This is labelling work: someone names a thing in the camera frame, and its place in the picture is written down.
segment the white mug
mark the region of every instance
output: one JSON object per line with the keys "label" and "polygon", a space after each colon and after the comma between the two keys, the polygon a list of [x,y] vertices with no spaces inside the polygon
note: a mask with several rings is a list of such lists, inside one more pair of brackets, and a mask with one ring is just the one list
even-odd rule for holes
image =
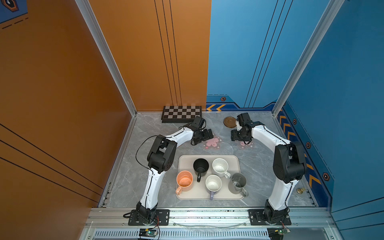
{"label": "white mug", "polygon": [[223,183],[221,182],[221,179],[216,175],[209,175],[207,179],[205,180],[205,186],[207,187],[210,197],[209,200],[214,199],[214,194],[220,190]]}
{"label": "white mug", "polygon": [[231,174],[228,171],[228,163],[222,158],[217,158],[212,163],[212,173],[219,177],[226,177],[227,179],[231,178]]}

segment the mug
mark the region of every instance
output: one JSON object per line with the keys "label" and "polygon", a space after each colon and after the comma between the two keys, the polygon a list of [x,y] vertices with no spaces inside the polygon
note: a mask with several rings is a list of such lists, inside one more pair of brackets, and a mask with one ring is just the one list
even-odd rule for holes
{"label": "mug", "polygon": [[180,195],[182,191],[189,191],[192,188],[193,176],[189,171],[181,171],[176,177],[179,187],[176,189],[176,194]]}
{"label": "mug", "polygon": [[248,191],[244,188],[247,184],[247,179],[241,173],[235,173],[232,175],[231,180],[229,181],[228,188],[233,194],[240,193],[244,197],[249,195]]}
{"label": "mug", "polygon": [[222,186],[221,179],[217,175],[209,175],[205,180],[205,186],[210,192],[209,200],[214,199],[214,194],[220,190]]}
{"label": "mug", "polygon": [[226,160],[222,158],[217,158],[212,163],[213,171],[212,173],[219,176],[219,177],[226,177],[229,179],[231,177],[231,174],[228,171],[228,163]]}
{"label": "mug", "polygon": [[209,168],[209,163],[204,158],[196,159],[193,163],[193,169],[197,175],[197,182],[200,182],[201,177],[204,177],[207,174]]}

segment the orange mug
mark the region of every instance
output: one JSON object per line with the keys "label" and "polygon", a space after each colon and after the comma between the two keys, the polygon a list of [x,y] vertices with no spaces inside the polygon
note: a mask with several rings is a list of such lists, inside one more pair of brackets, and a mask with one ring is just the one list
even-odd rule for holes
{"label": "orange mug", "polygon": [[181,171],[176,178],[179,187],[176,189],[176,194],[180,195],[182,191],[189,191],[192,188],[193,175],[189,171]]}

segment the metal vent grille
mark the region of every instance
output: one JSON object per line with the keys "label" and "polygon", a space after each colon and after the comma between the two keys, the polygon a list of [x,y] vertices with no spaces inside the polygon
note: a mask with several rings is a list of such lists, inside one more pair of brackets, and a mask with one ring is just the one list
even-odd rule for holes
{"label": "metal vent grille", "polygon": [[93,235],[94,238],[115,238],[115,239],[137,239],[139,231],[137,229],[123,230],[121,228],[99,228]]}
{"label": "metal vent grille", "polygon": [[266,228],[259,230],[161,230],[160,237],[162,239],[270,239]]}
{"label": "metal vent grille", "polygon": [[[161,240],[183,240],[193,239],[268,239],[266,228],[258,229],[180,229],[180,228],[160,228]],[[95,231],[94,239],[137,239],[138,229],[123,230],[121,228],[98,228]]]}

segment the black mounting plate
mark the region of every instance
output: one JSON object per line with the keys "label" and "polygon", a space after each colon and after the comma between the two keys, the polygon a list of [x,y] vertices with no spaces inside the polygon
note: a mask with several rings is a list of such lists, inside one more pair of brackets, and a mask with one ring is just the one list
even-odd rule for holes
{"label": "black mounting plate", "polygon": [[[169,209],[156,209],[156,216],[159,216],[159,226],[167,226],[169,223]],[[129,226],[156,226],[155,220],[150,225],[145,225],[142,221],[140,221],[137,217],[137,211],[132,211],[129,216]]]}
{"label": "black mounting plate", "polygon": [[[263,214],[264,209],[249,209],[248,214],[249,214],[249,219],[251,221],[252,226],[260,226],[260,225],[267,225],[267,226],[279,226],[282,225],[281,222],[278,222],[276,224],[270,224],[265,221],[265,216]],[[291,219],[289,218],[289,215],[287,214],[288,218],[284,218],[284,225],[292,225]]]}

